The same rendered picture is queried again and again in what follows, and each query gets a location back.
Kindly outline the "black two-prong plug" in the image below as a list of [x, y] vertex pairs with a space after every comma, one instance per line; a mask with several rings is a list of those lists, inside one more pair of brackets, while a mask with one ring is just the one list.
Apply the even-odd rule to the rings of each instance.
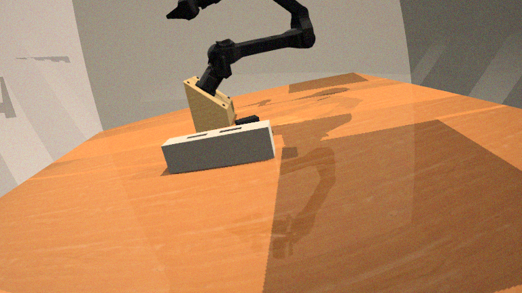
[[260, 119], [258, 116], [256, 115], [252, 115], [252, 116], [248, 116], [248, 117], [245, 117], [245, 118], [241, 118], [241, 119], [238, 119], [238, 120], [235, 120], [235, 125], [242, 125], [242, 124], [249, 124], [249, 123], [252, 123], [252, 122], [259, 122]]

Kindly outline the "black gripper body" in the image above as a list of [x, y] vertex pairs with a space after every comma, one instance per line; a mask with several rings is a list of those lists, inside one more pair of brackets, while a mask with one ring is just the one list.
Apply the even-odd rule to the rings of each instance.
[[179, 5], [187, 20], [195, 18], [200, 10], [199, 6], [205, 9], [208, 5], [219, 3], [220, 0], [179, 0]]

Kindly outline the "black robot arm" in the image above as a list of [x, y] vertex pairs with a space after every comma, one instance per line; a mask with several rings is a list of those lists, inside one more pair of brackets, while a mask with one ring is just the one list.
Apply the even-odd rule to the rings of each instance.
[[315, 44], [313, 25], [307, 8], [296, 0], [273, 0], [292, 15], [291, 29], [280, 35], [235, 43], [231, 39], [216, 41], [208, 49], [208, 68], [196, 87], [215, 96], [222, 80], [232, 75], [230, 65], [244, 56], [283, 48], [311, 48]]

